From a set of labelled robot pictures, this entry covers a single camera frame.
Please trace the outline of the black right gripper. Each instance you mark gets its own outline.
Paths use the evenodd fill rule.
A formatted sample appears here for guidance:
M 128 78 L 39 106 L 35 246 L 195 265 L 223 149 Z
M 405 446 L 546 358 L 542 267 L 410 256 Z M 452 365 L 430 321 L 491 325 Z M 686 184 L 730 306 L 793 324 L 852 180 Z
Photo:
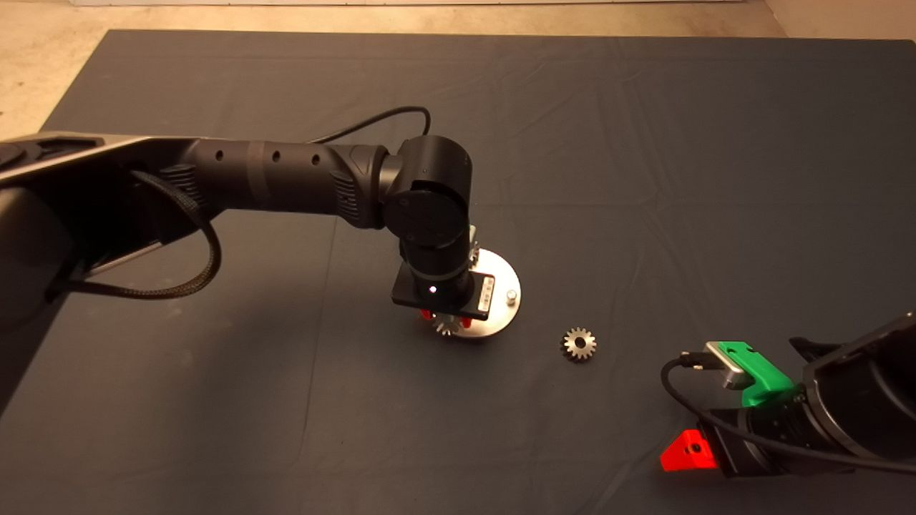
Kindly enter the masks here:
M 699 420 L 697 427 L 682 431 L 663 451 L 664 472 L 719 468 L 727 479 L 765 476 L 765 454 L 755 444 L 706 421 Z

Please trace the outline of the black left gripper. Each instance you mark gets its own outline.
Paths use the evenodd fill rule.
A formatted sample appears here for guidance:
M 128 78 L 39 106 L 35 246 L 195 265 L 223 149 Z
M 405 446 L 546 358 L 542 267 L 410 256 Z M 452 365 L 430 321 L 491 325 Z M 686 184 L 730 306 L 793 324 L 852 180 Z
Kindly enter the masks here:
M 396 305 L 420 309 L 423 320 L 435 319 L 434 313 L 449 314 L 461 318 L 462 329 L 469 329 L 474 320 L 489 318 L 494 287 L 494 276 L 469 268 L 448 278 L 427 278 L 404 263 L 391 299 Z

